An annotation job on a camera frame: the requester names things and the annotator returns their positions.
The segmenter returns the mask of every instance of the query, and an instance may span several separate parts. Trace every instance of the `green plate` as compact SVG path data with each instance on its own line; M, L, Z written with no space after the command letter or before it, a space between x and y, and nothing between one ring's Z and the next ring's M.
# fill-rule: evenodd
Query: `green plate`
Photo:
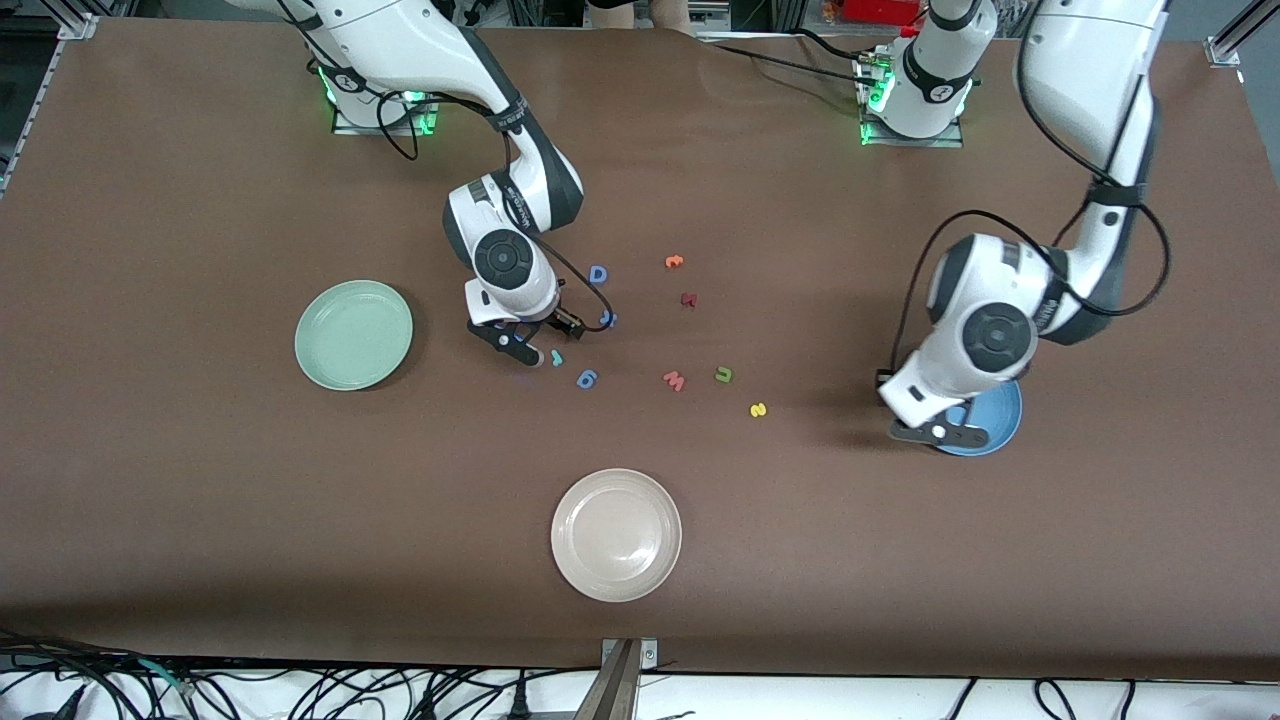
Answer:
M308 378L329 389L361 389L392 374L413 338L413 315L398 292L374 281L349 281L311 301L293 334L293 352Z

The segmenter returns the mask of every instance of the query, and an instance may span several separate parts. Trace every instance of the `plate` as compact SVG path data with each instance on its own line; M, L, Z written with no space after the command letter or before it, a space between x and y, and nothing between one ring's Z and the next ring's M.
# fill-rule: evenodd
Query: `plate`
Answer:
M964 407L947 410L947 420L960 423L963 419ZM974 397L966 423L987 430L987 445L982 447L940 445L938 450L961 457L978 457L991 455L1009 445L1023 423L1023 391L1018 387L1018 380L1009 380Z
M348 281L302 313L293 354L317 386L362 389L399 366L412 338L413 315L398 292L375 281Z
M680 557L680 512L657 480L614 468L564 493L552 521L552 555L582 594L639 600L667 579Z

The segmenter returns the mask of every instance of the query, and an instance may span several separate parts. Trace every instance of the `blue plate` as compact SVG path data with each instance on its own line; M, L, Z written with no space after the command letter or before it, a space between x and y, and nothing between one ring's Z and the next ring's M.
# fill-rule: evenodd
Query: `blue plate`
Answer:
M947 420L959 424L964 419L964 407L947 410ZM991 455L1005 447L1018 433L1018 425L1023 423L1023 391L1018 387L1018 380L988 389L973 398L973 410L965 424L987 430L989 439L982 447L956 447L954 445L940 445L938 450L959 455L961 457L978 457Z

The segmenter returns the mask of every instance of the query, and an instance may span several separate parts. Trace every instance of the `green led light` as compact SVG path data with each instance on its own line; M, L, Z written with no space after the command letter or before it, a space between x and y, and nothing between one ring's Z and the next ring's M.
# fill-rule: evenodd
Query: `green led light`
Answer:
M338 101L333 97L333 88L329 87L329 78L324 77L324 73L317 73L320 76L320 82L324 83L324 96L329 99L329 104L334 108L338 106Z
M884 104L888 102L888 94L893 91L893 78L890 78L884 87L879 92L873 92L868 99L868 108L876 113L884 111Z
M424 113L424 114L421 114L421 115L417 117L417 119L413 122L413 128L421 136L434 135L435 133L435 120L436 120L438 117L439 117L439 113L436 111L436 109L431 108L429 111L426 111L426 113Z

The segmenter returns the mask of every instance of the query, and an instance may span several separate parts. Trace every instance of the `person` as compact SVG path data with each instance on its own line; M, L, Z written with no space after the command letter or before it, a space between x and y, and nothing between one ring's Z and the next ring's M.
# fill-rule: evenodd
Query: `person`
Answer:
M636 27L636 9L631 0L589 0L586 13L595 28ZM689 19L689 0L649 0L649 18L653 19L653 27L694 35L694 23Z

